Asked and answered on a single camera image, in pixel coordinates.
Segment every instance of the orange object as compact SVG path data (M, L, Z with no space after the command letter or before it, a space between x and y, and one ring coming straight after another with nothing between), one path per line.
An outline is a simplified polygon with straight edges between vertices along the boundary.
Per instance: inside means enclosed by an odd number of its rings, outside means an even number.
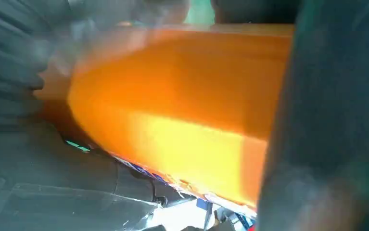
M72 112L115 156L199 197L255 209L292 33L159 29L124 55L110 39L80 63Z

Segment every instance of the orange plastic container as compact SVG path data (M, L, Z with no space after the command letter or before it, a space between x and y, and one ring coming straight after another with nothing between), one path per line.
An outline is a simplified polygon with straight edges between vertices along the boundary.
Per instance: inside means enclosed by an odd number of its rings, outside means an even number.
M292 33L158 29L123 54L109 39L80 63L68 100L113 155L185 192L254 210Z

